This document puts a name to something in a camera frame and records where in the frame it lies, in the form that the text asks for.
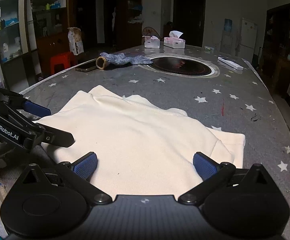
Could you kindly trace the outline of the cream white garment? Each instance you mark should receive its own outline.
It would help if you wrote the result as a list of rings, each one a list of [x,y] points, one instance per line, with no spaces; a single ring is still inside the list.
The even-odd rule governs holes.
[[[89,181],[111,197],[182,195],[202,181],[193,165],[196,152],[243,166],[243,134],[208,128],[181,109],[160,109],[144,97],[124,98],[103,86],[79,91],[39,122],[74,137],[68,148],[42,145],[56,163],[97,155]]]

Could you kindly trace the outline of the red plastic stool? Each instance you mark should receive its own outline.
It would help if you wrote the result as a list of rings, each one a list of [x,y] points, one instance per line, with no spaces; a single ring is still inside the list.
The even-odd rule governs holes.
[[[57,65],[63,65],[64,69],[68,69],[77,64],[76,56],[71,51],[54,55],[50,58],[50,71],[51,74],[55,74]]]

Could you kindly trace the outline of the black smartphone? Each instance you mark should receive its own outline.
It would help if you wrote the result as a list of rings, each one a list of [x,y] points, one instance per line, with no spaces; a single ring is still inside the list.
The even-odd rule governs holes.
[[[76,71],[83,72],[83,73],[87,73],[96,69],[97,67],[95,64],[82,64],[75,68]]]

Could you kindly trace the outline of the brown paper bag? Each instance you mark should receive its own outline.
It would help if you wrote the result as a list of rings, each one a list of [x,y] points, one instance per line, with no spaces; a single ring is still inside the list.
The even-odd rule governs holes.
[[[67,37],[69,40],[70,51],[73,52],[75,56],[84,53],[81,30],[76,27],[70,27],[68,30]]]

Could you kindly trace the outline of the blue knitted work glove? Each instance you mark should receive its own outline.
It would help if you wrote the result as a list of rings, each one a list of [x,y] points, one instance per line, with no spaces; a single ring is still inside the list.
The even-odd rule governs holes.
[[[119,54],[108,54],[101,53],[95,61],[96,67],[100,70],[105,70],[109,65],[115,66],[127,66],[127,65],[147,65],[152,64],[151,59],[143,56],[126,56],[124,53]]]

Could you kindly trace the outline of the dark storage shelf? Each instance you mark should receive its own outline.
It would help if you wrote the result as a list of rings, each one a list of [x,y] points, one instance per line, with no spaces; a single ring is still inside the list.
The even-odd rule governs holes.
[[[6,88],[20,92],[63,69],[69,51],[67,0],[0,0],[0,67]]]

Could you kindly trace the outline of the round black induction cooktop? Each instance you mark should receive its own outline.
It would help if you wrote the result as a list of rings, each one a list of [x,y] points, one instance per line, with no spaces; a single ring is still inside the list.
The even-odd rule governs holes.
[[[177,54],[152,54],[147,56],[150,64],[141,67],[153,72],[187,78],[214,78],[220,75],[219,67],[211,61]]]

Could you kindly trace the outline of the white remote control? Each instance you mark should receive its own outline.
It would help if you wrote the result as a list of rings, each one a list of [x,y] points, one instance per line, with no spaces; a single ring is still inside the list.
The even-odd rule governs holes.
[[[224,57],[221,57],[221,56],[218,56],[217,57],[217,60],[224,66],[227,66],[227,67],[230,67],[232,69],[235,69],[237,71],[243,71],[244,70],[244,67],[241,66],[240,64],[237,64],[236,62],[234,61],[231,61],[227,58],[224,58]]]

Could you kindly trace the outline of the small green white packet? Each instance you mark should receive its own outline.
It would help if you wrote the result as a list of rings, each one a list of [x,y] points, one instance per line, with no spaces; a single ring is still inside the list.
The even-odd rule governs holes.
[[[204,51],[206,53],[213,54],[214,53],[214,48],[210,47],[210,46],[204,46]]]

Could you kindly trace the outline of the water dispenser with bottle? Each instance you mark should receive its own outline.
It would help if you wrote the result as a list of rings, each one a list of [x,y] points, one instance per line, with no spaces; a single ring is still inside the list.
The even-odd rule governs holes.
[[[225,18],[221,37],[220,51],[225,54],[231,54],[232,45],[233,45],[233,22],[231,19]]]

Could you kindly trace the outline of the pink tissue box far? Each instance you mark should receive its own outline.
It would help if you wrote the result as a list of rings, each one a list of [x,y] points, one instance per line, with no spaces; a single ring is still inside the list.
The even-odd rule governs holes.
[[[183,35],[180,31],[171,31],[168,37],[164,38],[164,45],[169,48],[174,49],[184,49],[185,48],[185,40],[181,38]]]

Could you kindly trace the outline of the pink tissue box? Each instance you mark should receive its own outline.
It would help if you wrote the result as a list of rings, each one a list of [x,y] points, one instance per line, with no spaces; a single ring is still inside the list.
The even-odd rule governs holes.
[[[152,48],[152,49],[159,49],[160,48],[161,41],[158,37],[143,35],[142,38],[144,39],[144,47],[145,48]]]
[[[184,49],[185,48],[185,40],[181,38],[183,35],[180,31],[171,31],[168,37],[164,38],[164,45],[169,48],[174,49]]]

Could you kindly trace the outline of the pink tissue box near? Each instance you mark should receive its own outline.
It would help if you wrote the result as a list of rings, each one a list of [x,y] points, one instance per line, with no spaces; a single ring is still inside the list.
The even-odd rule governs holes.
[[[158,37],[143,35],[142,38],[144,39],[144,47],[145,48],[152,48],[152,49],[159,49],[160,48],[161,41]]]

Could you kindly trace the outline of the white refrigerator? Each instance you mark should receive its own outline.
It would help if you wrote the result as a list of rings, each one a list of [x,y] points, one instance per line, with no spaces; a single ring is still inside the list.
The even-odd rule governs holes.
[[[240,24],[238,57],[252,60],[257,40],[258,25],[255,22],[242,18]]]

